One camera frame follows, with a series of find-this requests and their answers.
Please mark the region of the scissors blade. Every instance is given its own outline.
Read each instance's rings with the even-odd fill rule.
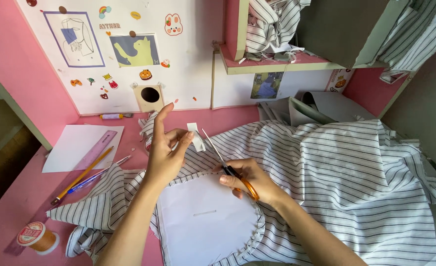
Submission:
[[[213,144],[213,142],[211,142],[211,140],[210,140],[210,138],[209,138],[209,136],[207,135],[207,133],[205,132],[205,130],[203,130],[203,128],[201,129],[202,131],[203,131],[203,133],[205,133],[205,136],[207,137],[207,139],[208,139],[208,141],[210,142],[210,144],[211,144],[211,146],[212,146],[212,148],[213,148],[213,151],[215,152],[215,154],[218,156],[218,158],[220,159],[220,162],[221,162],[221,164],[222,164],[222,166],[223,167],[228,167],[227,165],[226,165],[226,163],[225,163],[225,161],[223,160],[223,158],[221,157],[221,154],[219,154],[219,152],[218,152],[218,150],[216,149],[216,147],[215,147],[215,145]]]

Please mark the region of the ruler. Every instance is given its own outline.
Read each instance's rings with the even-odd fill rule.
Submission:
[[[98,158],[98,156],[102,154],[103,150],[108,146],[111,140],[113,140],[113,138],[116,136],[117,133],[118,132],[116,131],[108,130],[101,137],[101,139],[98,140],[98,142],[91,148],[91,150],[85,154],[82,160],[79,161],[79,163],[75,166],[74,170],[70,172],[66,176],[66,178],[64,178],[61,184],[52,192],[52,194],[46,199],[46,201],[39,207],[39,209],[36,211],[36,214],[31,218],[30,221],[26,223],[26,225],[33,221],[40,221],[45,223],[49,219],[45,213],[46,211],[54,207],[52,206],[51,201],[55,199],[65,188],[67,188],[68,185],[71,184],[75,180],[75,178],[77,178],[83,172],[83,170],[88,168]],[[14,236],[13,240],[5,248],[4,250],[5,253],[14,256],[19,256],[24,251],[26,247],[22,247],[18,245],[16,238],[17,235]]]

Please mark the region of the photo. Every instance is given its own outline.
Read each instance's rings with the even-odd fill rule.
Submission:
[[[250,98],[275,99],[283,76],[283,72],[256,73]]]
[[[104,67],[103,57],[86,12],[43,12],[68,67]]]
[[[135,37],[110,36],[114,54],[120,67],[159,65],[159,52],[154,34],[136,34]]]

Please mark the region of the hand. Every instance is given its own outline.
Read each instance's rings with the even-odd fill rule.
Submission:
[[[273,203],[275,203],[282,195],[287,195],[286,192],[275,184],[269,175],[257,165],[254,159],[229,160],[226,164],[233,167],[236,172],[249,181],[259,195],[259,201],[273,206]],[[220,170],[221,164],[213,169],[214,172]],[[233,195],[239,199],[242,199],[243,191],[248,194],[250,193],[247,187],[236,177],[222,175],[219,182],[230,187],[233,190]],[[234,188],[241,189],[241,192],[234,190]]]
[[[194,133],[176,128],[167,133],[163,129],[163,120],[172,111],[174,104],[162,108],[154,120],[154,135],[152,137],[149,162],[144,181],[155,183],[164,188],[172,181],[185,165],[185,151],[193,140]],[[179,142],[175,150],[172,147]]]

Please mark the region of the tape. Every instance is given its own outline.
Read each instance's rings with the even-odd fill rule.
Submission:
[[[187,123],[187,128],[189,131],[193,131],[195,133],[195,136],[193,137],[193,145],[195,146],[197,152],[206,151],[205,144],[203,143],[201,138],[197,135],[199,134],[197,123]]]

